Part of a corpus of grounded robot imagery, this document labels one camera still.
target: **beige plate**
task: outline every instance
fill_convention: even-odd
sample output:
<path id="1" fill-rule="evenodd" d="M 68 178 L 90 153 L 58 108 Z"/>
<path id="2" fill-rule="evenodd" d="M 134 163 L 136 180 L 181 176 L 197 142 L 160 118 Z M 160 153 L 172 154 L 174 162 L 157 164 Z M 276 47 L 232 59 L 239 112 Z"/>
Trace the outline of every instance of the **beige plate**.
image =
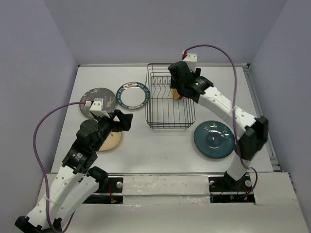
<path id="1" fill-rule="evenodd" d="M 102 147 L 99 149 L 99 151 L 106 151 L 106 150 L 113 149 L 119 144 L 121 137 L 122 137 L 122 132 L 118 132 L 118 133 L 111 132 L 108 138 L 105 140 Z"/>

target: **red wire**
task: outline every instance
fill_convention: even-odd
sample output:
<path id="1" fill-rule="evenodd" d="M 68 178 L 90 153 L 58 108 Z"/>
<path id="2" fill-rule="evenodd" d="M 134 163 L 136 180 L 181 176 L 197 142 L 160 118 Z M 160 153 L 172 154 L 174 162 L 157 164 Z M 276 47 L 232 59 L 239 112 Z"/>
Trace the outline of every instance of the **red wire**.
<path id="1" fill-rule="evenodd" d="M 110 195 L 111 203 L 112 202 L 117 203 L 116 200 L 113 200 L 112 191 L 111 191 L 111 183 L 109 183 L 108 189 L 109 189 L 109 195 Z"/>
<path id="2" fill-rule="evenodd" d="M 245 197 L 247 197 L 247 189 L 245 188 L 245 186 L 244 186 L 244 184 L 242 184 L 242 188 L 245 190 L 245 192 L 246 192 L 246 196 Z"/>
<path id="3" fill-rule="evenodd" d="M 108 188 L 109 188 L 110 199 L 113 201 L 112 192 L 111 192 L 111 183 L 109 183 Z"/>

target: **plate rim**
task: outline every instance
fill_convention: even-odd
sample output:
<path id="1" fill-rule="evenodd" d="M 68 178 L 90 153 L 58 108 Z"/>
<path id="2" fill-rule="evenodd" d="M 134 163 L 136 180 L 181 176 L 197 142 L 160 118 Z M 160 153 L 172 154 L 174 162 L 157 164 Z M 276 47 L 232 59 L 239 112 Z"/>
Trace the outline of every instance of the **plate rim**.
<path id="1" fill-rule="evenodd" d="M 128 106 L 125 103 L 123 103 L 121 96 L 124 90 L 131 88 L 131 87 L 139 87 L 144 93 L 145 93 L 145 100 L 137 106 Z M 149 101 L 150 99 L 150 90 L 148 89 L 148 87 L 140 82 L 128 82 L 123 84 L 121 87 L 119 87 L 119 89 L 117 90 L 117 94 L 116 94 L 116 98 L 117 98 L 117 102 L 118 104 L 126 109 L 130 109 L 130 110 L 135 110 L 135 109 L 139 109 L 141 107 L 143 107 L 144 105 L 146 105 L 146 103 Z"/>

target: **screw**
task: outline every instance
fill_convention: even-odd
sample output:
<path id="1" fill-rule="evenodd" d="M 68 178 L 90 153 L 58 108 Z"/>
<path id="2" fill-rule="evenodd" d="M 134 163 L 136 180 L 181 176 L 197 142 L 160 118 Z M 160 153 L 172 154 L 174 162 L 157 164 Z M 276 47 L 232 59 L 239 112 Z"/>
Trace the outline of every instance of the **screw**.
<path id="1" fill-rule="evenodd" d="M 210 182 L 209 182 L 209 186 L 215 187 L 215 186 L 213 186 L 214 183 L 215 183 L 215 181 L 210 181 Z"/>
<path id="2" fill-rule="evenodd" d="M 121 181 L 117 182 L 117 188 L 122 188 L 123 187 L 123 183 Z"/>
<path id="3" fill-rule="evenodd" d="M 250 180 L 245 181 L 245 185 L 247 187 L 251 187 L 252 186 L 252 182 Z"/>

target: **plate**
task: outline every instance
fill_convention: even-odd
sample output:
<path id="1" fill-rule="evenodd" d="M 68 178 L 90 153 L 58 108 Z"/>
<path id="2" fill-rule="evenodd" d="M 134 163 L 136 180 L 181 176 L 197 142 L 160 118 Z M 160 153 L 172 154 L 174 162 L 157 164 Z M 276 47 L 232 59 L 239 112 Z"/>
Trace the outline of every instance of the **plate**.
<path id="1" fill-rule="evenodd" d="M 80 102 L 84 102 L 86 100 L 94 101 L 95 98 L 102 98 L 104 100 L 103 110 L 111 113 L 116 107 L 117 100 L 115 94 L 107 89 L 107 88 L 95 88 L 86 92 Z M 89 111 L 90 107 L 86 107 L 83 104 L 80 104 L 80 111 L 83 115 L 88 118 L 94 118 L 93 115 Z"/>
<path id="2" fill-rule="evenodd" d="M 119 105 L 127 109 L 138 109 L 144 106 L 150 98 L 148 88 L 137 82 L 126 83 L 117 91 Z"/>
<path id="3" fill-rule="evenodd" d="M 101 152 L 113 149 L 119 144 L 121 138 L 122 132 L 111 132 L 98 151 Z"/>
<path id="4" fill-rule="evenodd" d="M 195 129 L 194 142 L 203 155 L 213 159 L 227 157 L 235 147 L 229 127 L 214 120 L 205 121 Z"/>

